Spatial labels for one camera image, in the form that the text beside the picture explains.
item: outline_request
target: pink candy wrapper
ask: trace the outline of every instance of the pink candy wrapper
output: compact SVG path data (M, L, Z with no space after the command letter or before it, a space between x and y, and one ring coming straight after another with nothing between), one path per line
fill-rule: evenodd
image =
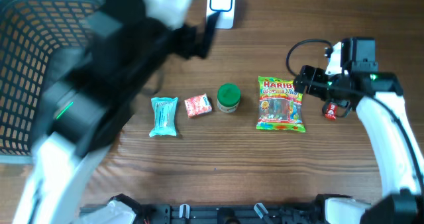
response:
M207 99L206 94L189 98L184 103L189 118L212 111L211 103Z

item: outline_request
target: wooden table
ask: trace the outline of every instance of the wooden table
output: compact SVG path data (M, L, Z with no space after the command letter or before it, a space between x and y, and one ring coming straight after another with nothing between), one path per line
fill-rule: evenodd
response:
M195 0L188 21L203 21L206 0ZM347 194L377 201L381 183L368 135L355 113L335 122L323 102L306 95L307 132L257 131L258 76L293 79L284 66L288 50L306 38L334 43L373 36L381 71L395 72L405 90L409 121L424 143L423 0L237 0L235 28L220 30L207 60L171 56L163 69L161 97L178 97L179 136L149 138L150 98L90 180L81 205L105 203L124 193L142 203L253 204L311 200L316 194ZM324 68L323 46L306 45L291 57L295 70ZM220 85L242 92L236 113L217 111ZM188 119L184 103L212 97L212 114ZM10 222L30 166L0 166L0 223Z

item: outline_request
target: green light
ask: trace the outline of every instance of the green light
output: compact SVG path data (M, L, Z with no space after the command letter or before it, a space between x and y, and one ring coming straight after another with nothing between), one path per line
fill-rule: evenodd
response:
M64 113L65 113L65 111L66 110L68 110L72 105L74 104L74 102L71 102L71 103L69 103L69 105L67 105L66 107L65 107L65 109L63 109L60 113L59 113L59 115L56 117L56 119L59 119Z

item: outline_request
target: colorful snack bag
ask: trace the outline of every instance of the colorful snack bag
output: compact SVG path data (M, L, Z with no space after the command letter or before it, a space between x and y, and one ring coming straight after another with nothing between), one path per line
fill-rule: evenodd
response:
M293 81L259 77L259 88L256 129L306 131L300 111L303 94L294 91Z
M207 99L206 94L189 98L184 103L189 118L212 111L211 103Z
M150 137L155 135L177 136L177 130L175 130L174 124L177 101L177 97L173 99L167 97L152 98L154 128L149 134Z

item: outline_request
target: plastic crate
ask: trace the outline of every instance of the plastic crate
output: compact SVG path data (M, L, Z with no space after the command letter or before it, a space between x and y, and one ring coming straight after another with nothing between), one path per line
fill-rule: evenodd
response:
M101 1L0 0L0 155L30 155L40 96L65 63L55 54L87 44Z

